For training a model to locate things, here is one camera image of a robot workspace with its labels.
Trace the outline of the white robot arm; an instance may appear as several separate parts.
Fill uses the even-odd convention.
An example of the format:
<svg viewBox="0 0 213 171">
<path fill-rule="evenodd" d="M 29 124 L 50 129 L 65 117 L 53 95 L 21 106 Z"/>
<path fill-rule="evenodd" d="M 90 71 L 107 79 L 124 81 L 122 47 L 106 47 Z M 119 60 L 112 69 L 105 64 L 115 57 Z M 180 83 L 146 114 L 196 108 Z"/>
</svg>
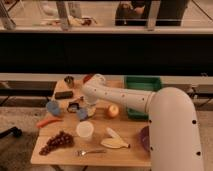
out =
<svg viewBox="0 0 213 171">
<path fill-rule="evenodd" d="M 204 171 L 196 109 L 184 91 L 110 87 L 103 75 L 94 74 L 85 77 L 82 92 L 89 104 L 102 99 L 149 115 L 152 171 Z"/>
</svg>

